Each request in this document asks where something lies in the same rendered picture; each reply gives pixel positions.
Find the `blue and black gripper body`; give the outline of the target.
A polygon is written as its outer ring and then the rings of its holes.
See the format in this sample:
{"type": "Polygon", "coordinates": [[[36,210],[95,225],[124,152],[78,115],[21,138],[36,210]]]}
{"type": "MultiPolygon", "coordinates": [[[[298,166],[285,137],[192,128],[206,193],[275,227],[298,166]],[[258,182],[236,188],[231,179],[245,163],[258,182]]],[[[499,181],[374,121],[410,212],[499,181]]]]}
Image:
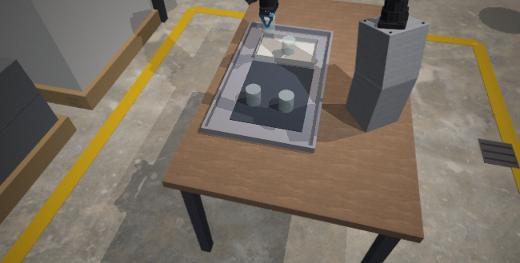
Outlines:
{"type": "Polygon", "coordinates": [[[274,11],[276,11],[277,7],[278,7],[278,0],[267,0],[267,7],[260,7],[259,15],[269,16],[270,13],[273,13],[274,11]],[[269,11],[269,12],[265,12],[264,10],[269,11]]]}

